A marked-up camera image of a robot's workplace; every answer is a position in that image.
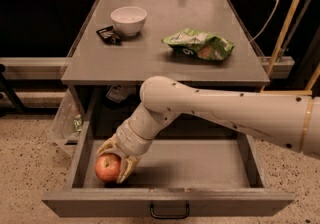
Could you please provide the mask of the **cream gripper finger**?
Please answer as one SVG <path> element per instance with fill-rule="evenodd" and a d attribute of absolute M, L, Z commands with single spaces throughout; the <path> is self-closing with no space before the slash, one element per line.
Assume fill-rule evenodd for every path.
<path fill-rule="evenodd" d="M 123 183 L 134 171 L 141 160 L 141 156 L 121 155 L 120 173 L 116 180 L 117 184 Z"/>
<path fill-rule="evenodd" d="M 107 153 L 113 153 L 113 154 L 119 153 L 119 147 L 117 144 L 116 135 L 113 135 L 112 137 L 104 141 L 103 144 L 97 150 L 98 156 L 101 156 L 102 154 L 107 154 Z"/>

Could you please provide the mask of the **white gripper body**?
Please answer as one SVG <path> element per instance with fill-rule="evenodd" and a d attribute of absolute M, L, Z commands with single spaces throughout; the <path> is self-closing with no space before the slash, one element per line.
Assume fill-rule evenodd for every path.
<path fill-rule="evenodd" d="M 129 156 L 145 154 L 152 144 L 151 139 L 138 136 L 125 120 L 116 130 L 116 142 L 120 150 Z"/>

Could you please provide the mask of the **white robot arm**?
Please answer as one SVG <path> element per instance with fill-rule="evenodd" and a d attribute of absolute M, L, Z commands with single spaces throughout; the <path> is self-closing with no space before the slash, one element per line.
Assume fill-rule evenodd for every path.
<path fill-rule="evenodd" d="M 131 175 L 156 135 L 181 114 L 320 157 L 319 97 L 197 89 L 154 76 L 142 83 L 140 100 L 132 115 L 97 150 L 98 155 L 120 156 L 118 183 Z"/>

